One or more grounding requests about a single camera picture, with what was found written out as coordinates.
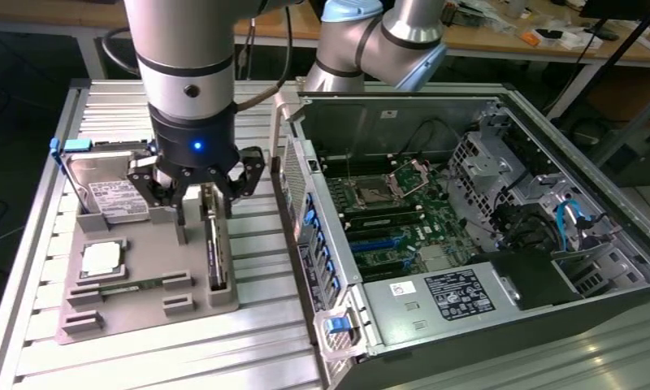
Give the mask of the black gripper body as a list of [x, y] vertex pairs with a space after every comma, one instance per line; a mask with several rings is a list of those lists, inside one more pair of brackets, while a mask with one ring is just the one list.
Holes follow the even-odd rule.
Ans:
[[226, 174], [238, 163], [234, 145], [236, 104], [232, 102], [214, 116], [204, 119], [180, 119], [166, 115], [148, 104], [152, 119], [158, 169], [173, 179], [184, 177], [182, 171], [213, 168]]

